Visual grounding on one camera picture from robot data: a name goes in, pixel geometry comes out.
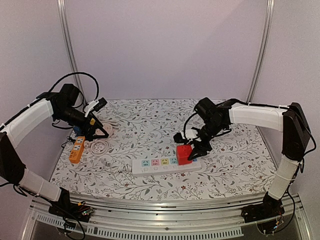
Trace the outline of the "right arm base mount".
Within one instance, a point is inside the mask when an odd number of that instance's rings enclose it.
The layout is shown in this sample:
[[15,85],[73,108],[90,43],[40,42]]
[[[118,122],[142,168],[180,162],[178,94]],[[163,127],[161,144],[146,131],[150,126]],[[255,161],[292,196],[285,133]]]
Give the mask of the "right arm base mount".
[[257,229],[263,235],[273,235],[276,232],[278,227],[284,223],[284,213],[281,200],[250,204],[241,209],[244,222],[256,222]]

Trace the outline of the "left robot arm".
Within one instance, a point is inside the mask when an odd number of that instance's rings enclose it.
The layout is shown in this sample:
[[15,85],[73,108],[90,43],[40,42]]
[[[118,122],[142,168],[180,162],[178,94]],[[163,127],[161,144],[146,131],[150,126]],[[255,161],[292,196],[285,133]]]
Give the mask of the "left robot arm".
[[79,94],[80,90],[75,85],[65,83],[59,92],[42,93],[0,126],[0,176],[10,184],[55,202],[55,209],[63,217],[70,217],[74,213],[74,205],[61,198],[63,190],[60,187],[29,170],[18,156],[16,148],[33,129],[48,118],[79,128],[81,136],[87,141],[99,139],[96,130],[101,130],[102,138],[107,138],[109,134],[94,115],[107,101],[103,97],[95,99],[81,112],[75,108]]

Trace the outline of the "red cube socket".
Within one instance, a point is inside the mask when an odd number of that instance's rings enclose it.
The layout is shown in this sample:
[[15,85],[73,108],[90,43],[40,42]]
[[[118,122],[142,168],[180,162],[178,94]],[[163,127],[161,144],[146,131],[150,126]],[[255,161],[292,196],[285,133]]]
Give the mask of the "red cube socket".
[[190,144],[178,145],[176,147],[176,158],[179,166],[188,165],[192,163],[189,160],[189,156],[192,153],[192,147]]

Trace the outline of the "white multicolour power strip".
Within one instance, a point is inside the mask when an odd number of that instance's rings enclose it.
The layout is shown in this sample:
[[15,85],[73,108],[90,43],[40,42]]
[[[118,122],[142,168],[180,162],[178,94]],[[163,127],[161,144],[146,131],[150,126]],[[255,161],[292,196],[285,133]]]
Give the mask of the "white multicolour power strip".
[[174,173],[198,171],[202,168],[197,159],[179,165],[176,157],[133,159],[131,173],[134,177],[162,176]]

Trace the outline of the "blue cube socket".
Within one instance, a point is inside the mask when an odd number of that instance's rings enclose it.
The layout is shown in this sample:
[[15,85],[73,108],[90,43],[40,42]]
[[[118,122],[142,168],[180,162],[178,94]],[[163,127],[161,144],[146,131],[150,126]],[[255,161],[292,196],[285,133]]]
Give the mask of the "blue cube socket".
[[74,131],[76,136],[80,136],[81,132],[82,132],[81,129],[79,127],[77,127],[77,126],[73,127],[73,131]]

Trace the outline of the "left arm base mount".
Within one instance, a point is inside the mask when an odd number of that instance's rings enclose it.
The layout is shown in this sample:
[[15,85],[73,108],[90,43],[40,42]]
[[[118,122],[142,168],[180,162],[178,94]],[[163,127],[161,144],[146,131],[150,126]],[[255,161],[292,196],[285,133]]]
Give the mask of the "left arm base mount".
[[48,201],[50,207],[48,212],[50,214],[68,218],[73,220],[78,220],[80,222],[88,223],[91,217],[91,214],[94,212],[94,209],[91,206],[85,205],[85,202],[72,203],[70,200],[62,201]]

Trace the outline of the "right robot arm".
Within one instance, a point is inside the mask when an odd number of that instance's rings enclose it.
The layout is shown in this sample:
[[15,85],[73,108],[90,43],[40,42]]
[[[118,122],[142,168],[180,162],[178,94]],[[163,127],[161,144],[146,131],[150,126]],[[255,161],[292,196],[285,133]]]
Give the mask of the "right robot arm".
[[285,194],[295,174],[304,163],[304,157],[312,134],[299,103],[290,105],[267,105],[245,103],[231,98],[214,104],[209,98],[201,99],[194,107],[195,115],[204,122],[196,131],[196,136],[189,139],[193,149],[188,160],[206,156],[211,150],[211,140],[220,135],[222,130],[232,124],[252,125],[277,130],[282,133],[281,160],[270,185],[267,195],[270,199],[259,206],[258,213],[262,218],[269,218],[278,210],[278,203]]

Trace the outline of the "yellow cube socket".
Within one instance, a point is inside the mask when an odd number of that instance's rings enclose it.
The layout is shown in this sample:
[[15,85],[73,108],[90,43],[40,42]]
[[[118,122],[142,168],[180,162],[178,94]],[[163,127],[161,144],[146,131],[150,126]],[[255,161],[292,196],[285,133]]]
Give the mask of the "yellow cube socket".
[[95,124],[95,122],[96,122],[96,121],[92,118],[92,119],[90,120],[90,125],[93,126],[93,125]]

